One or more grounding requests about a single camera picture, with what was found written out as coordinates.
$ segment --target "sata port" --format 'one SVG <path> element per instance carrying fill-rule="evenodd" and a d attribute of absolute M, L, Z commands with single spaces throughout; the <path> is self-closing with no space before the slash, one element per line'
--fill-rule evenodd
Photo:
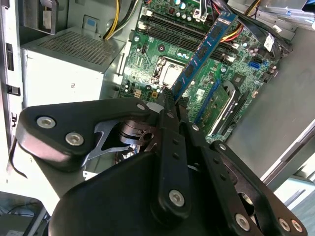
<path fill-rule="evenodd" d="M 260 64 L 257 63 L 257 62 L 254 62 L 254 61 L 250 61 L 250 63 L 248 63 L 248 65 L 249 65 L 250 67 L 255 68 L 255 69 L 259 69 L 259 68 L 260 68 Z"/>
<path fill-rule="evenodd" d="M 252 61 L 254 61 L 254 62 L 256 62 L 256 63 L 259 63 L 259 64 L 262 64 L 262 59 L 257 58 L 257 57 L 252 58 Z"/>

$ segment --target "screw head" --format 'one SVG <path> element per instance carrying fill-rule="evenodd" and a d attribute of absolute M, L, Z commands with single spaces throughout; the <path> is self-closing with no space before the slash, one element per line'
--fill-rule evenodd
<path fill-rule="evenodd" d="M 291 231 L 290 226 L 288 225 L 288 223 L 287 223 L 285 220 L 279 218 L 279 223 L 280 223 L 280 225 L 282 226 L 282 228 L 283 228 L 285 231 L 288 231 L 288 232 Z"/>
<path fill-rule="evenodd" d="M 198 130 L 199 130 L 198 126 L 197 126 L 197 125 L 195 125 L 195 124 L 193 124 L 193 125 L 192 125 L 192 128 L 193 128 L 194 130 L 196 130 L 196 131 L 198 131 Z"/>
<path fill-rule="evenodd" d="M 236 223 L 245 231 L 249 231 L 251 229 L 250 224 L 248 220 L 245 218 L 245 216 L 241 214 L 235 215 Z"/>
<path fill-rule="evenodd" d="M 224 151 L 226 150 L 226 146 L 224 146 L 223 144 L 219 144 L 219 147 Z"/>
<path fill-rule="evenodd" d="M 222 66 L 220 70 L 222 73 L 224 73 L 224 72 L 226 72 L 226 67 Z"/>
<path fill-rule="evenodd" d="M 54 119 L 50 117 L 40 117 L 36 121 L 37 125 L 44 129 L 51 129 L 56 126 Z"/>
<path fill-rule="evenodd" d="M 172 203 L 177 207 L 182 207 L 185 203 L 184 196 L 182 193 L 176 189 L 172 189 L 169 192 L 169 199 L 172 201 Z"/>
<path fill-rule="evenodd" d="M 84 138 L 81 134 L 71 132 L 65 136 L 65 140 L 72 146 L 80 146 L 84 142 Z"/>
<path fill-rule="evenodd" d="M 296 229 L 298 232 L 300 232 L 300 233 L 303 232 L 302 227 L 300 226 L 299 223 L 297 223 L 297 221 L 291 220 L 291 222 L 292 222 L 292 225 L 295 227 L 295 229 Z"/>
<path fill-rule="evenodd" d="M 167 112 L 166 114 L 167 114 L 169 117 L 174 118 L 174 116 L 173 116 L 173 114 L 172 114 L 172 113 Z"/>
<path fill-rule="evenodd" d="M 139 109 L 141 109 L 141 110 L 145 110 L 145 107 L 142 106 L 141 104 L 138 104 L 137 107 L 138 107 Z"/>

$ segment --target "blue sata port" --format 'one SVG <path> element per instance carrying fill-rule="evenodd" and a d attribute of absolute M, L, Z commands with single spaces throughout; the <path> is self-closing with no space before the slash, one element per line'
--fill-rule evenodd
<path fill-rule="evenodd" d="M 250 61 L 250 63 L 248 63 L 248 65 L 249 65 L 250 67 L 255 68 L 255 69 L 259 69 L 259 68 L 260 68 L 260 64 L 257 63 L 257 62 L 254 62 L 254 61 Z"/>

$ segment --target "red wire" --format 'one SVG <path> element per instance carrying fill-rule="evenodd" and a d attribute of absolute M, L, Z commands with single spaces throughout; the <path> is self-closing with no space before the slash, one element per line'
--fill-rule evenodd
<path fill-rule="evenodd" d="M 220 14 L 220 11 L 219 11 L 219 9 L 217 8 L 217 6 L 216 6 L 215 4 L 212 4 L 212 6 L 215 8 L 216 12 L 217 12 L 218 14 Z"/>
<path fill-rule="evenodd" d="M 235 38 L 237 38 L 238 36 L 240 36 L 240 34 L 241 34 L 242 31 L 243 31 L 243 27 L 240 29 L 240 31 L 239 31 L 236 35 L 234 35 L 234 36 L 231 37 L 231 38 L 228 38 L 227 40 L 225 40 L 225 42 L 226 42 L 226 41 L 232 41 L 232 40 L 234 40 Z"/>

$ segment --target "yellow wire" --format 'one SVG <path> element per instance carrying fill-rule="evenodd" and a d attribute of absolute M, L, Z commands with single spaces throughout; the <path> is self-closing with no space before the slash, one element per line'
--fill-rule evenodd
<path fill-rule="evenodd" d="M 111 30 L 109 31 L 106 39 L 108 39 L 115 31 L 115 28 L 117 26 L 117 22 L 118 22 L 118 18 L 119 18 L 119 0 L 116 0 L 116 16 L 113 22 L 113 26 L 111 28 Z"/>
<path fill-rule="evenodd" d="M 247 9 L 248 13 L 247 13 L 247 16 L 250 15 L 250 13 L 257 7 L 257 5 L 260 3 L 260 0 L 256 2 L 256 4 L 251 8 L 251 9 Z M 238 30 L 241 28 L 242 26 L 240 25 L 233 33 L 225 36 L 222 38 L 221 42 L 224 42 L 225 40 L 227 40 L 228 38 L 232 37 L 233 35 L 236 35 L 238 33 Z"/>

